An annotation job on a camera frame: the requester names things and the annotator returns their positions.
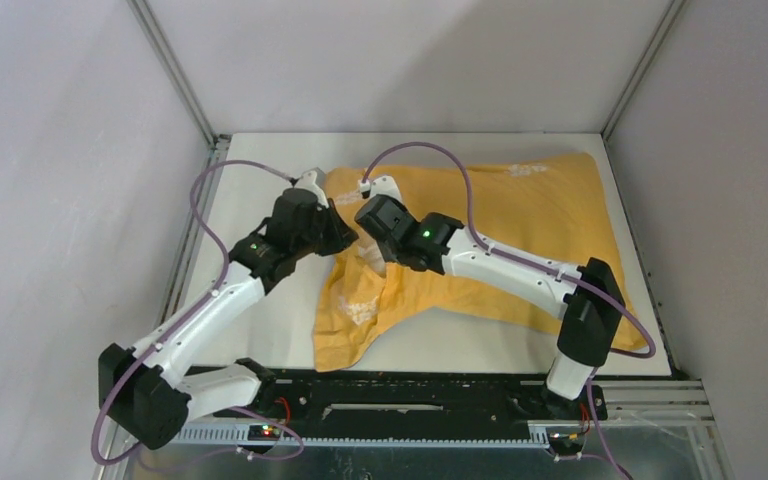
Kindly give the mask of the yellow and blue pillowcase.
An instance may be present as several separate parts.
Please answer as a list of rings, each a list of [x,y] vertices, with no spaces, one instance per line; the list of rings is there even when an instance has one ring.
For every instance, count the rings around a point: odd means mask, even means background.
[[[382,165],[416,217],[473,218],[477,230],[536,255],[608,263],[627,277],[596,161],[566,154],[518,164],[453,168]],[[313,327],[317,371],[543,372],[559,322],[477,281],[385,263],[361,234],[337,255]]]

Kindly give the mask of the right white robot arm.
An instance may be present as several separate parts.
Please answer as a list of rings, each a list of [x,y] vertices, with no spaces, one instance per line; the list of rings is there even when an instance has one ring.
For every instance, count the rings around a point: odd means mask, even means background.
[[[458,220],[431,213],[414,218],[397,199],[372,197],[356,223],[383,259],[417,272],[466,278],[526,300],[561,323],[557,353],[541,392],[545,411],[566,418],[582,403],[591,374],[602,367],[625,302],[608,264],[556,263],[527,252],[483,247]]]

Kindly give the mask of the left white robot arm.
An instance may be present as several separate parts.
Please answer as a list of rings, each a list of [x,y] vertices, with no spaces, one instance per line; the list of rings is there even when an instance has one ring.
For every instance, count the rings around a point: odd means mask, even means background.
[[[276,403],[273,374],[251,359],[212,371],[189,372],[197,354],[245,310],[265,298],[310,255],[347,249],[356,233],[318,186],[295,186],[227,256],[215,286],[133,346],[109,345],[98,359],[99,404],[144,447],[168,444],[182,427],[215,412],[242,407],[264,416]]]

